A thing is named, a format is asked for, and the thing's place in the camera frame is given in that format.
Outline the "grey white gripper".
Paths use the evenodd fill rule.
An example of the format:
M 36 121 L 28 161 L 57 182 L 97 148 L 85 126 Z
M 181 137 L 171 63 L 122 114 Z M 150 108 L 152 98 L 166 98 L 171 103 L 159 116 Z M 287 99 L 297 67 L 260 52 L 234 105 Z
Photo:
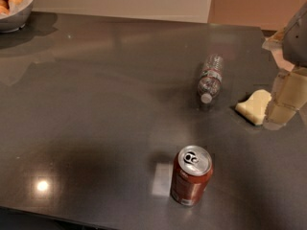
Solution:
M 307 67 L 307 2 L 285 30 L 280 29 L 265 39 L 262 48 L 272 53 L 281 69 L 273 83 L 263 126 L 279 130 L 307 103 L 307 68 L 304 68 Z

